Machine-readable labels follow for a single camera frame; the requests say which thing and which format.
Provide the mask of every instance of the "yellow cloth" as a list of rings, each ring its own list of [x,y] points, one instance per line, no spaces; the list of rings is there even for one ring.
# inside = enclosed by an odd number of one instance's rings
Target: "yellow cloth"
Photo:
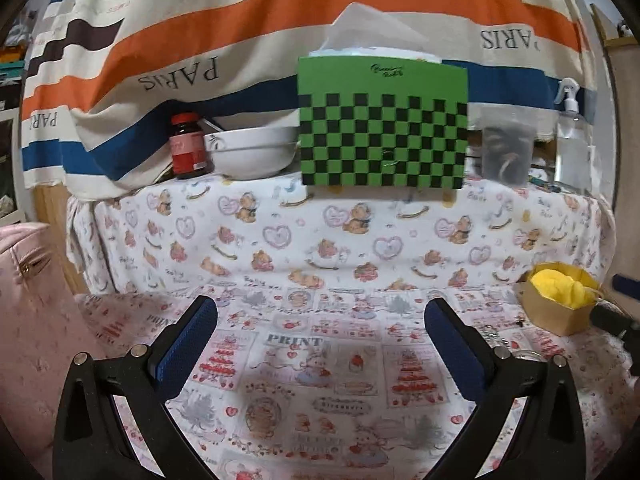
[[[569,308],[580,308],[595,301],[593,291],[570,276],[553,269],[543,269],[531,278],[538,292]]]

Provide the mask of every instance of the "spray nozzle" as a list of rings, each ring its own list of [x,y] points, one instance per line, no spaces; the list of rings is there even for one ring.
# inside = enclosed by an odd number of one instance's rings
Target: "spray nozzle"
[[[564,110],[567,112],[578,113],[578,101],[575,99],[578,94],[580,85],[575,79],[565,77],[558,87],[558,95],[554,101],[559,105],[564,100]]]

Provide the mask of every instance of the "spray bottle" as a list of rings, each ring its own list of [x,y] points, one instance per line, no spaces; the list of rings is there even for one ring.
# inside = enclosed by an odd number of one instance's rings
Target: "spray bottle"
[[[579,193],[591,190],[590,126],[578,112],[575,99],[580,85],[566,77],[560,82],[556,104],[564,100],[564,112],[560,112],[556,137],[556,174],[554,180],[575,188]]]

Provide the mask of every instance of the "orange stripe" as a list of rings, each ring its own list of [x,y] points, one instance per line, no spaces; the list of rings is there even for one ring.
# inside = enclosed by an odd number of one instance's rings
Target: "orange stripe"
[[[462,16],[485,26],[525,23],[539,37],[577,51],[581,47],[574,22],[559,12],[522,0],[243,0],[175,16],[124,38],[111,48],[95,78],[64,76],[57,83],[38,86],[33,96],[23,101],[22,117],[60,105],[87,112],[127,77],[279,30],[331,23],[351,2],[385,12]]]

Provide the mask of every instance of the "patterned tablecloth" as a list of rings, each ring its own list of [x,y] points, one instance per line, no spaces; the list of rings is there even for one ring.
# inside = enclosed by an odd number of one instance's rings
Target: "patterned tablecloth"
[[[385,292],[284,285],[202,285],[170,294],[79,296],[78,303],[117,356],[152,341],[197,295],[215,299],[217,329],[167,407],[222,480],[423,478],[473,409],[424,330],[424,306],[436,296],[492,346],[568,358],[579,390],[588,478],[638,416],[620,343],[596,329],[560,338],[527,320],[519,326],[524,313],[510,286]],[[140,460],[157,470],[126,405],[119,405]],[[514,402],[485,472],[499,463],[523,405],[523,399]]]
[[[70,199],[68,255],[95,294],[209,282],[480,286],[555,260],[601,280],[615,248],[610,218],[593,198],[472,178],[443,192],[207,175],[119,200]]]

